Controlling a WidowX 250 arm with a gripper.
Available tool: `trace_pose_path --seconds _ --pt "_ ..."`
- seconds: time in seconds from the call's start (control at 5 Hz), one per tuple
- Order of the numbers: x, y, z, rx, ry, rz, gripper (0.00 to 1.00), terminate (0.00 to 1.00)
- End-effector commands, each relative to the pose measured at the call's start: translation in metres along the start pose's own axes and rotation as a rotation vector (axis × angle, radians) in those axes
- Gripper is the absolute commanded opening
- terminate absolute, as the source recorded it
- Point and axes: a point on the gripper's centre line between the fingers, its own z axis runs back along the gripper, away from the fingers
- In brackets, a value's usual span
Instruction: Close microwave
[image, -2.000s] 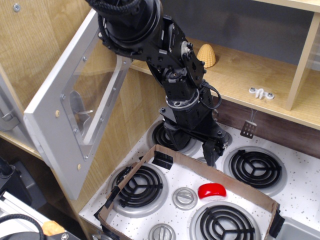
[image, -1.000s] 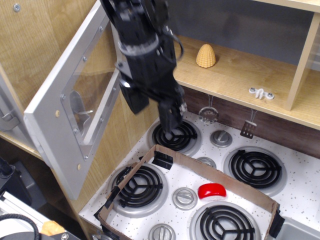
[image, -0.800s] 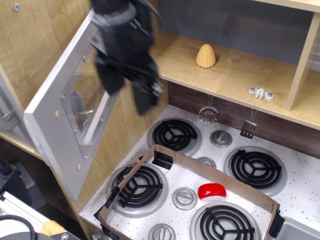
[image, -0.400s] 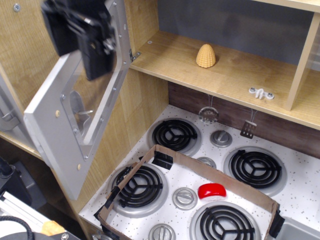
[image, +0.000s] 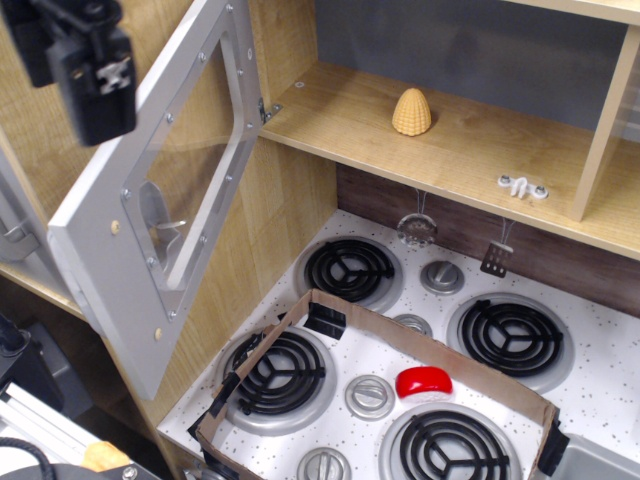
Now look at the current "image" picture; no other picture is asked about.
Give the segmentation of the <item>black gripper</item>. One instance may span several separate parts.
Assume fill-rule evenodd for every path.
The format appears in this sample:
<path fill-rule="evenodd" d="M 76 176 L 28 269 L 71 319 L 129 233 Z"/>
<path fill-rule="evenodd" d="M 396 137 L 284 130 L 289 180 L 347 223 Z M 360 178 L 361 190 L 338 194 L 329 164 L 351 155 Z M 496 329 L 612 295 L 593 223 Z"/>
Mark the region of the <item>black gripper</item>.
<path fill-rule="evenodd" d="M 116 29 L 118 1 L 2 1 L 1 16 L 31 84 L 58 84 L 81 145 L 136 128 L 136 69 Z"/>

